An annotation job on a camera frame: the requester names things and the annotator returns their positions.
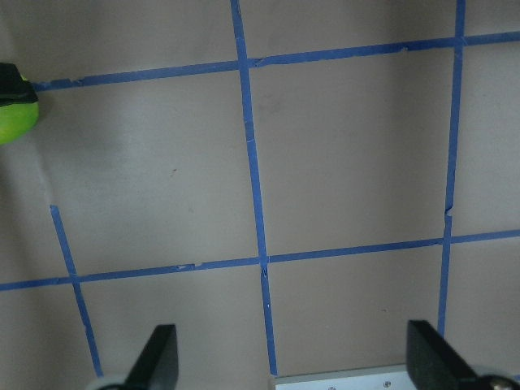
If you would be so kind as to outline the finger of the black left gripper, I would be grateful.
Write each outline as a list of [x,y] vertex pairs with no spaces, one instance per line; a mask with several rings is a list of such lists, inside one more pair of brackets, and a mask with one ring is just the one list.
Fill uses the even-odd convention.
[[1,106],[38,102],[30,81],[25,80],[14,63],[1,63]]

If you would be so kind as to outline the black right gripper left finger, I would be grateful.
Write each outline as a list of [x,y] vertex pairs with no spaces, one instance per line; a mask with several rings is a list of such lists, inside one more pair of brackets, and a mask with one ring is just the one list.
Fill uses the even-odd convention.
[[176,325],[158,325],[124,380],[123,388],[174,390],[178,378]]

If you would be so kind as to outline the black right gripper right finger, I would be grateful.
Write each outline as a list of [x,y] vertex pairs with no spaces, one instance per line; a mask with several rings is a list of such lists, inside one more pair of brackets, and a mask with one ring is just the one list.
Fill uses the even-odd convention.
[[420,390],[486,389],[481,377],[426,320],[407,324],[406,370]]

